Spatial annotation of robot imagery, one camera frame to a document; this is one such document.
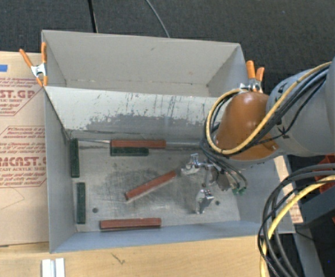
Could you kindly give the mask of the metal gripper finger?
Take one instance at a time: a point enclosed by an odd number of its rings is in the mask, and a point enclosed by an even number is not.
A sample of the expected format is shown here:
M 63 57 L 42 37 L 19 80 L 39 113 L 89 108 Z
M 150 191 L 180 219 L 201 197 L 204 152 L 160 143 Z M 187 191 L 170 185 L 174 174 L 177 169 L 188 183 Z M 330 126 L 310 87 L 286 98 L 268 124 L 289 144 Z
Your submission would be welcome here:
M 214 198 L 215 197 L 213 196 L 210 189 L 201 189 L 200 191 L 198 191 L 195 199 L 195 212 L 197 214 L 204 213 L 204 209 L 210 205 Z
M 190 155 L 189 161 L 181 168 L 182 175 L 191 175 L 197 173 L 200 168 L 199 154 L 194 153 Z

